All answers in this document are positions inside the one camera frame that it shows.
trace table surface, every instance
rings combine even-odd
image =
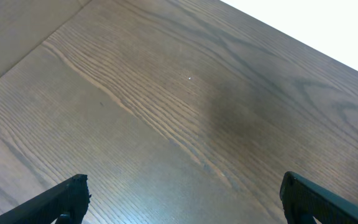
[[[358,203],[358,72],[220,1],[92,0],[0,78],[0,214],[77,173],[90,223],[285,223]]]
[[[0,77],[89,0],[0,0]]]

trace white wall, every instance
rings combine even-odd
[[[358,71],[358,1],[222,1]]]

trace white object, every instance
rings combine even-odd
[[[358,70],[358,1],[222,1]]]

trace black plastic part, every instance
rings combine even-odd
[[[0,215],[0,223],[50,224],[63,214],[68,215],[69,223],[80,224],[90,203],[87,179],[84,174],[71,177]]]
[[[284,175],[280,189],[288,224],[358,223],[358,206],[294,173]]]
[[[55,224],[71,224],[70,214],[68,212],[61,214]]]

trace brown wood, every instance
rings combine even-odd
[[[89,0],[0,0],[0,77]]]
[[[0,79],[0,155],[0,213],[81,172],[90,222],[285,223],[288,170],[358,203],[358,72],[219,1],[93,0]]]
[[[0,79],[0,213],[88,174],[90,223],[271,223],[44,45]]]

